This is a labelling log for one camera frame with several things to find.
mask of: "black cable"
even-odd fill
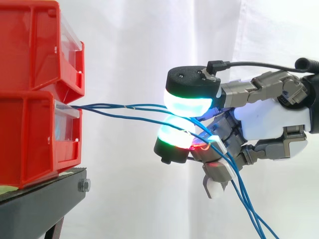
[[[219,71],[224,71],[233,66],[257,66],[266,67],[282,71],[290,71],[295,73],[318,73],[319,72],[319,62],[309,60],[306,58],[301,58],[296,61],[296,68],[289,68],[285,66],[279,66],[274,64],[254,62],[254,61],[239,61],[239,62],[229,62],[229,61],[209,61],[207,63],[206,70],[211,75],[216,75]]]
[[[305,70],[295,69],[295,68],[289,68],[289,67],[285,67],[285,66],[279,66],[279,65],[262,63],[262,62],[253,62],[253,61],[230,62],[228,64],[228,66],[229,67],[233,67],[233,66],[259,66],[259,67],[273,68],[273,69],[282,70],[282,71],[290,71],[290,72],[295,72],[295,73],[306,73],[307,72],[307,69],[305,69]]]

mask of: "white fabric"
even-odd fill
[[[167,71],[176,66],[232,58],[292,65],[299,56],[318,53],[317,7],[310,0],[59,2],[85,43],[86,96],[79,105],[163,104]],[[231,78],[264,70],[238,68]],[[229,71],[218,76],[226,82]],[[153,153],[158,128],[84,113],[81,166],[88,167],[92,187],[65,217],[61,238],[257,238],[231,186],[224,197],[209,200],[200,164],[160,162]],[[316,142],[309,137],[308,147],[293,161],[260,160],[242,170],[255,209],[282,238],[316,238],[318,233]]]

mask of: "cable connector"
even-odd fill
[[[206,71],[210,75],[216,75],[218,71],[224,71],[230,68],[229,61],[209,61],[207,63]]]

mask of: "blue light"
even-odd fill
[[[183,128],[188,132],[195,133],[195,125],[178,116],[168,116],[164,122]],[[162,125],[160,127],[158,137],[160,140],[179,148],[190,148],[194,139],[193,135],[167,125]]]
[[[186,99],[174,96],[167,90],[164,92],[164,103],[167,109],[181,117],[202,116],[209,110],[212,102],[213,99]]]

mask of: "red storage bin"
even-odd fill
[[[84,96],[84,44],[49,0],[0,1],[2,91],[49,91],[63,103]]]
[[[23,188],[81,162],[82,112],[50,92],[0,92],[0,185]]]

